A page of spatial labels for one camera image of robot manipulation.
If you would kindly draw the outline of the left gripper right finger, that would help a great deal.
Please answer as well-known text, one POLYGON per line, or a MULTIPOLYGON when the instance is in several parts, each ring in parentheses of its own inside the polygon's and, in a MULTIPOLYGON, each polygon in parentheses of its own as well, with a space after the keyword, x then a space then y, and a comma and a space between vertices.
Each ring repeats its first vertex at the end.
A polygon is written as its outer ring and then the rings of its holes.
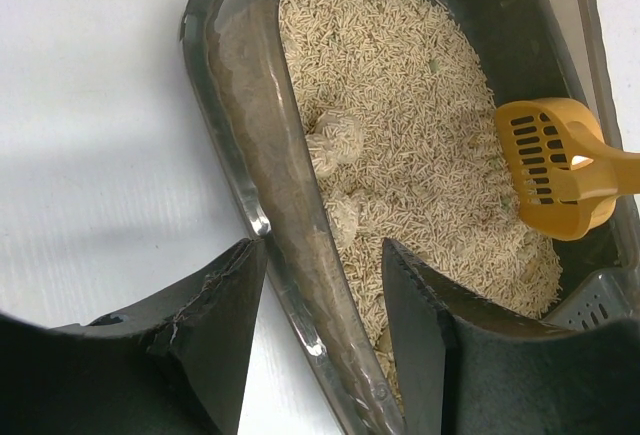
POLYGON ((593 273, 547 319, 516 314, 397 241, 382 274, 409 434, 635 434, 639 274, 593 273))

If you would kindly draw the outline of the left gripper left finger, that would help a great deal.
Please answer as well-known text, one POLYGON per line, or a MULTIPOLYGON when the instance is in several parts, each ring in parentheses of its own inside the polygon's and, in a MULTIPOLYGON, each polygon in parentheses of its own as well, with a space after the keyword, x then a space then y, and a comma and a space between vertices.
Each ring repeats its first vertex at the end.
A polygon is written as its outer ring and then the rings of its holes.
POLYGON ((266 267, 244 239, 87 325, 1 320, 5 434, 234 434, 266 267))

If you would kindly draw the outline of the yellow litter scoop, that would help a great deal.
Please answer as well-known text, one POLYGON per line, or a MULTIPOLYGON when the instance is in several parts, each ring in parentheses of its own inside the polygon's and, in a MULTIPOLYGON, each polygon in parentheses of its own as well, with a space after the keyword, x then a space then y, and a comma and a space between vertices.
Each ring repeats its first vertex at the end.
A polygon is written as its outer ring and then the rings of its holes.
POLYGON ((639 155, 607 145, 575 99, 509 102, 495 124, 519 217, 548 237, 578 240, 609 220, 618 198, 639 193, 639 155))

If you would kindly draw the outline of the grey plastic litter box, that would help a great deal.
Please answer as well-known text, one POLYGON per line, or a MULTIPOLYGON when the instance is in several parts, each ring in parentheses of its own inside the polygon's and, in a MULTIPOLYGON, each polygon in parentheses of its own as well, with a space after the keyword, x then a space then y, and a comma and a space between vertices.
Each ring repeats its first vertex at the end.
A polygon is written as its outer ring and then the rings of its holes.
MULTIPOLYGON (((330 237, 280 43, 278 1, 189 0, 187 72, 243 217, 263 242, 280 303, 340 426, 349 434, 409 434, 405 406, 381 371, 330 237)), ((435 1, 452 10, 500 102, 584 98, 549 0, 435 1)), ((639 274, 634 201, 621 199, 608 224, 558 248, 579 279, 562 303, 595 272, 639 274)))

